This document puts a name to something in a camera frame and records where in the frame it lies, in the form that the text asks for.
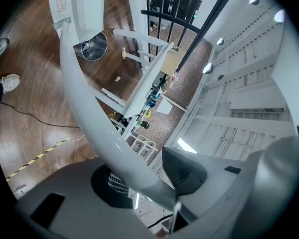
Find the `shoe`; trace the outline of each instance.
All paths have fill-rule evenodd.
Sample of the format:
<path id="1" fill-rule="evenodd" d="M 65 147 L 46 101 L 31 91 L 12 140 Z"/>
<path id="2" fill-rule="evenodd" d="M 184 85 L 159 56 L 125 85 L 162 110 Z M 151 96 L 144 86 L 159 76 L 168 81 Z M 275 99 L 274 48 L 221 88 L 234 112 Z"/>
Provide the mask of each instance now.
<path id="1" fill-rule="evenodd" d="M 3 93 L 6 94 L 14 90 L 20 84 L 20 76 L 17 74 L 9 74 L 6 77 L 2 77 L 0 83 L 3 86 Z"/>

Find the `speckled floor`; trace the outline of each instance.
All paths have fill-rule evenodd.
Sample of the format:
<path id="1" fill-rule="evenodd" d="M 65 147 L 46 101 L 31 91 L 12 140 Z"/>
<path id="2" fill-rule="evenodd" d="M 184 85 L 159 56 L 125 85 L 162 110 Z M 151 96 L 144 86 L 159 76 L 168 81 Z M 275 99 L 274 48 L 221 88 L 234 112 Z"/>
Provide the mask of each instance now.
<path id="1" fill-rule="evenodd" d="M 160 39 L 167 41 L 169 28 L 170 27 L 160 32 Z M 175 45 L 177 45 L 182 31 L 182 26 L 177 24 L 174 25 L 171 41 L 174 42 Z M 157 37 L 157 29 L 155 29 L 151 35 Z M 187 51 L 195 36 L 196 33 L 187 30 L 180 48 Z M 167 97 L 185 108 L 189 105 L 189 102 L 193 97 L 202 77 L 202 69 L 208 62 L 211 49 L 211 44 L 206 40 L 202 40 L 199 43 L 189 59 L 186 61 L 183 68 L 180 70 L 178 80 L 174 81 L 172 87 L 165 94 Z M 152 45 L 151 53 L 154 54 L 155 51 L 156 46 Z M 140 127 L 137 131 L 156 142 L 158 150 L 161 150 L 177 126 L 184 112 L 173 106 L 170 113 L 166 115 L 156 112 L 157 108 L 158 104 L 152 108 L 151 116 L 145 119 L 150 124 L 150 127 L 148 129 Z M 151 157 L 149 163 L 156 157 L 157 153 L 158 152 Z"/>

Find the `striped floor tape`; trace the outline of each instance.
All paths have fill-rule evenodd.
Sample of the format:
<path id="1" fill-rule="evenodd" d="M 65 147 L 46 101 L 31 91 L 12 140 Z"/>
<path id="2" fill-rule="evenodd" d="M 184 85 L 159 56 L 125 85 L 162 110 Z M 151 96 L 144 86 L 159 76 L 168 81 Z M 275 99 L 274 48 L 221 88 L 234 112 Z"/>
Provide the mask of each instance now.
<path id="1" fill-rule="evenodd" d="M 56 145 L 54 145 L 52 148 L 47 149 L 45 152 L 37 155 L 34 159 L 32 159 L 31 161 L 29 161 L 27 164 L 23 165 L 22 167 L 20 167 L 18 170 L 16 170 L 14 173 L 10 174 L 8 177 L 6 177 L 6 181 L 9 181 L 11 177 L 15 176 L 18 172 L 20 172 L 21 170 L 25 169 L 27 166 L 29 166 L 30 164 L 32 164 L 34 161 L 36 161 L 37 159 L 43 157 L 46 153 L 48 153 L 49 151 L 55 149 L 57 146 L 61 145 L 62 143 L 69 141 L 70 138 L 65 138 L 63 141 L 58 142 Z"/>

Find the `metal trash can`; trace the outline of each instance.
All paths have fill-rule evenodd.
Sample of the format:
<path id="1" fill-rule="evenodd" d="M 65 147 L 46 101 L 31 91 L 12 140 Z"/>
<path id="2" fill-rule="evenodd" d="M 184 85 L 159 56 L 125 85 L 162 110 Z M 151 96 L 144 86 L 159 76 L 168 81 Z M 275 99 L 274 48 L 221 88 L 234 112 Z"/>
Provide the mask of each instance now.
<path id="1" fill-rule="evenodd" d="M 108 41 L 105 34 L 100 32 L 91 40 L 75 45 L 74 51 L 77 56 L 89 61 L 95 61 L 104 55 L 107 45 Z"/>

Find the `metal bracket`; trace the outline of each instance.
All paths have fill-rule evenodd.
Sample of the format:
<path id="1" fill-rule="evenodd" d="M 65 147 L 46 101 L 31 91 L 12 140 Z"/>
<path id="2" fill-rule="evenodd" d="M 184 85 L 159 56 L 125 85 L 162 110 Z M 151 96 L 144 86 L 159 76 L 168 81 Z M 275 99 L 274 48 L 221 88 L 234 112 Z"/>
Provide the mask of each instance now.
<path id="1" fill-rule="evenodd" d="M 53 24 L 54 30 L 57 30 L 58 28 L 60 28 L 62 26 L 62 23 L 65 22 L 65 21 L 71 23 L 71 17 L 67 17 L 67 18 L 65 18 L 63 20 L 60 20 L 59 22 L 54 23 Z"/>

